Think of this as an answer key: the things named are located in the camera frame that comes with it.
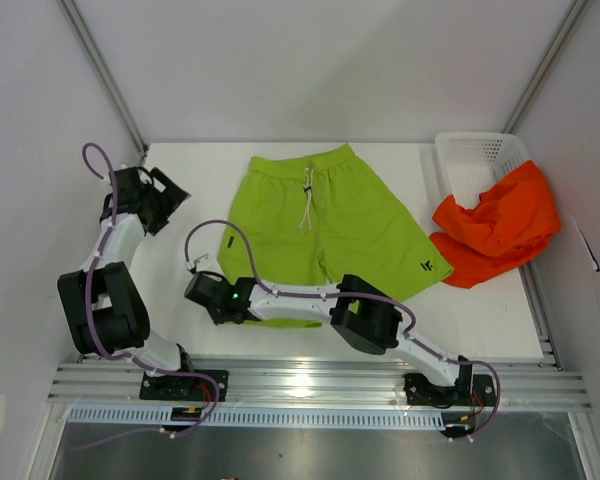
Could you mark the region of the lime green shorts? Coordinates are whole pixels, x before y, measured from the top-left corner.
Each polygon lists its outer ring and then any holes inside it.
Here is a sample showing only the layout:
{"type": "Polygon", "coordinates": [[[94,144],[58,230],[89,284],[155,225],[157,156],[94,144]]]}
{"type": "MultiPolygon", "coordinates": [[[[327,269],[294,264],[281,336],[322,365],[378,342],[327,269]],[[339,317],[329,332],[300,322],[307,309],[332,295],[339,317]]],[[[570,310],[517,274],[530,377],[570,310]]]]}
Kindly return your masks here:
{"type": "Polygon", "coordinates": [[[253,272],[282,284],[357,275],[404,302],[452,265],[406,206],[349,145],[305,157],[255,156],[218,253],[230,282],[253,272]]]}

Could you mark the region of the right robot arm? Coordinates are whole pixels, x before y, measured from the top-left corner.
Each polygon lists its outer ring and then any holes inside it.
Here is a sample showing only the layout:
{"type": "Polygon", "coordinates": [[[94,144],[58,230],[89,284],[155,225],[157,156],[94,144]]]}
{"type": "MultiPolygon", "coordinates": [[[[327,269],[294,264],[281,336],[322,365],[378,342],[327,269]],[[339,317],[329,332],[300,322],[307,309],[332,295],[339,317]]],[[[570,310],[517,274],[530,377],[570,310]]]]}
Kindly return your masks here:
{"type": "Polygon", "coordinates": [[[354,350],[393,354],[414,367],[425,392],[459,403],[473,389],[472,367],[463,356],[440,350],[415,331],[415,314],[356,275],[335,284],[293,286],[197,271],[184,297],[206,309],[217,324],[273,319],[310,320],[328,325],[354,350]]]}

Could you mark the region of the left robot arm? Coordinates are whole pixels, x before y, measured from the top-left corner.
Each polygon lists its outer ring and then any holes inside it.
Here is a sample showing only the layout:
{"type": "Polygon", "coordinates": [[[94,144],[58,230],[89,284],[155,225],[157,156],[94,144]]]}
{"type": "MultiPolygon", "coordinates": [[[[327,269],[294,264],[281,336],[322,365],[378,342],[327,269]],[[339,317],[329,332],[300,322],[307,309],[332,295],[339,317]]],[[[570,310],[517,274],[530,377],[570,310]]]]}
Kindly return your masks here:
{"type": "Polygon", "coordinates": [[[195,392],[197,376],[184,348],[151,329],[129,267],[144,238],[166,227],[189,197],[158,168],[117,170],[92,253],[79,270],[57,281],[78,352],[138,362],[150,375],[163,375],[162,388],[177,400],[195,392]]]}

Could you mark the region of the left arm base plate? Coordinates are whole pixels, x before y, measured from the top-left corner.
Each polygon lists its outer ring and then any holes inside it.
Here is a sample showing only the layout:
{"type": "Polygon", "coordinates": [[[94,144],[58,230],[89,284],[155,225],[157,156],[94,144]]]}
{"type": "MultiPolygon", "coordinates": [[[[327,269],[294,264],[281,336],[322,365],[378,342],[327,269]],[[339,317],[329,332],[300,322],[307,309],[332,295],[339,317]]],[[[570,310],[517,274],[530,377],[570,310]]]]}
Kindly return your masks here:
{"type": "Polygon", "coordinates": [[[151,401],[212,402],[212,382],[207,379],[143,375],[139,398],[151,401]]]}

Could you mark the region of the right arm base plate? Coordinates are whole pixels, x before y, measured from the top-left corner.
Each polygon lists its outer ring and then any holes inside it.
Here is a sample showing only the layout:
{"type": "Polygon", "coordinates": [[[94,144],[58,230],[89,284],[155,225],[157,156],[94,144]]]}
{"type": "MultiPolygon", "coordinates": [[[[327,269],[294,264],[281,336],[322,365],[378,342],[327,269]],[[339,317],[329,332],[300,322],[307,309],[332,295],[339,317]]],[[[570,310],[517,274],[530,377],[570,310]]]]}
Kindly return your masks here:
{"type": "Polygon", "coordinates": [[[453,386],[443,387],[430,383],[423,374],[410,373],[404,376],[404,392],[408,405],[448,409],[470,407],[473,400],[493,407],[497,390],[493,377],[487,374],[461,377],[453,386]]]}

